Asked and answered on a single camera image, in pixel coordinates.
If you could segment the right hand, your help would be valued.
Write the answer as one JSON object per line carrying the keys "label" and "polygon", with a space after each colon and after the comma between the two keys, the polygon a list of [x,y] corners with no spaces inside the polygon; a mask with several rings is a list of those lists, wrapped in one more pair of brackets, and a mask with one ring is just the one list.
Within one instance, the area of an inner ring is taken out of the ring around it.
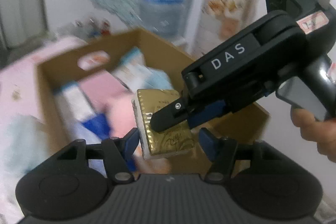
{"label": "right hand", "polygon": [[311,112],[295,107],[291,107],[290,117],[294,126],[299,128],[301,137],[315,142],[318,153],[335,162],[335,118],[318,121]]}

